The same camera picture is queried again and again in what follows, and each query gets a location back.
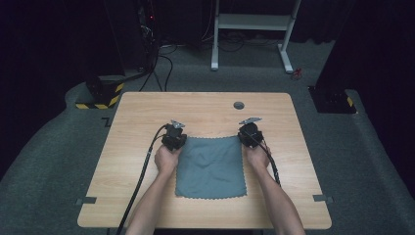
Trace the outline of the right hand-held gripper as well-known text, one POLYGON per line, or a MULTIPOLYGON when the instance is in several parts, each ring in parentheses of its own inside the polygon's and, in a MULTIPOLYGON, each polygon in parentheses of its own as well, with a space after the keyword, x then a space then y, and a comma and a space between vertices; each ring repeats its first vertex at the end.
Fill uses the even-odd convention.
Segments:
POLYGON ((246 147, 255 148, 263 140, 262 132, 255 124, 257 121, 260 121, 260 117, 249 117, 240 121, 241 127, 239 128, 238 137, 246 147))

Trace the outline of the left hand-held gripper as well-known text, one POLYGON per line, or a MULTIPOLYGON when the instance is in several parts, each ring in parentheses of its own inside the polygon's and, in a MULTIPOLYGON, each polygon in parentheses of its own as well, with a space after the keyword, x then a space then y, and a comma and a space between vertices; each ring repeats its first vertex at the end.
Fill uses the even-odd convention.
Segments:
POLYGON ((184 127, 183 123, 174 119, 165 126, 166 134, 161 142, 169 151, 178 150, 186 143, 187 135, 183 133, 184 127))

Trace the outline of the grey microfibre cloth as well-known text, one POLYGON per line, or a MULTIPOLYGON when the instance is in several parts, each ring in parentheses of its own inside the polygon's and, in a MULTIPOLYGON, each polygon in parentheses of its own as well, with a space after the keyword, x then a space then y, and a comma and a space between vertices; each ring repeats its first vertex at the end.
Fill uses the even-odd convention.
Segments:
POLYGON ((242 145, 238 137, 189 137, 179 157, 175 194, 203 200, 246 196, 242 145))

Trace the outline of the person's right hand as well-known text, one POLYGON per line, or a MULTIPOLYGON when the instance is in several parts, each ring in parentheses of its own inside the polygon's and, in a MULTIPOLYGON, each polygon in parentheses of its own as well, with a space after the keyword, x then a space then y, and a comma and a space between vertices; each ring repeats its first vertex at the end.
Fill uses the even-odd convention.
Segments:
POLYGON ((262 145, 244 148, 246 158, 255 173, 266 172, 269 165, 267 149, 262 145))

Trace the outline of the person's left hand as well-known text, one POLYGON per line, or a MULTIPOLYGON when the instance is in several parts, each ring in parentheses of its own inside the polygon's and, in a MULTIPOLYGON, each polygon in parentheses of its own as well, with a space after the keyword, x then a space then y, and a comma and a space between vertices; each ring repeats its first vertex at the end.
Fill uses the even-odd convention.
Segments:
POLYGON ((161 145, 155 154, 155 163, 160 173, 171 175, 178 165, 181 150, 169 151, 161 145))

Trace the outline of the black yellow striped base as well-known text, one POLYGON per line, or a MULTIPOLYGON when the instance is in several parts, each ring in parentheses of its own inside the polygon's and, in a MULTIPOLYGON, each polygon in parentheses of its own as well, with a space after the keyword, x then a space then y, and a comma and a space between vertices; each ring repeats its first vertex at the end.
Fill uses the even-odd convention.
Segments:
POLYGON ((123 86, 124 83, 120 81, 106 81, 99 77, 89 79, 82 87, 75 106, 81 110, 111 109, 118 101, 123 86))

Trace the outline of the grey tape strip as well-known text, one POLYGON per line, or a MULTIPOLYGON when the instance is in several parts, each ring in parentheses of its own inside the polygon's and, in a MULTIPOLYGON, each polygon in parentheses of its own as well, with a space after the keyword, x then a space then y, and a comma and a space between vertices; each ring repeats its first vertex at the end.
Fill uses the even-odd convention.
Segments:
POLYGON ((334 203, 334 199, 331 196, 326 195, 312 195, 314 202, 325 202, 326 204, 334 203))
POLYGON ((96 200, 97 200, 96 197, 83 197, 83 198, 76 199, 74 204, 76 206, 82 206, 84 204, 95 204, 96 200))

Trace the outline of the dark equipment rack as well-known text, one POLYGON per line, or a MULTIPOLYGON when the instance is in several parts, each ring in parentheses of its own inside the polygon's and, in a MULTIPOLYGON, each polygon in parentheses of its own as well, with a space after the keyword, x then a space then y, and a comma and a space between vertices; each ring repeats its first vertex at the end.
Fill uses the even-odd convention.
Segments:
POLYGON ((146 56, 146 70, 152 71, 157 62, 160 47, 156 8, 153 0, 135 0, 135 3, 137 4, 136 15, 146 56))

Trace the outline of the black floor base plate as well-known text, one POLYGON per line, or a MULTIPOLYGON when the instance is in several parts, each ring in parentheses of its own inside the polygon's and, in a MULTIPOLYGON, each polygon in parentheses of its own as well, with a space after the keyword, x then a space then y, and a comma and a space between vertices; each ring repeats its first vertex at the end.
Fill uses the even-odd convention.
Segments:
POLYGON ((355 114, 356 108, 351 98, 345 93, 332 93, 315 86, 309 86, 313 104, 321 114, 355 114))

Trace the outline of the white metal stand frame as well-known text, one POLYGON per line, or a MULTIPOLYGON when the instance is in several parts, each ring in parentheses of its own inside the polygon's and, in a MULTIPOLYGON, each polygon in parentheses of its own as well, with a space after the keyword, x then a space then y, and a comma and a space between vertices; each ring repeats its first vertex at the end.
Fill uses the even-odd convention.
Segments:
POLYGON ((245 29, 284 31, 285 36, 281 44, 277 45, 285 72, 293 73, 295 70, 290 62, 287 47, 297 20, 301 0, 295 0, 292 12, 284 16, 272 15, 247 15, 247 14, 223 14, 220 12, 220 0, 215 0, 213 44, 211 52, 210 68, 217 71, 219 68, 218 37, 221 29, 245 29))

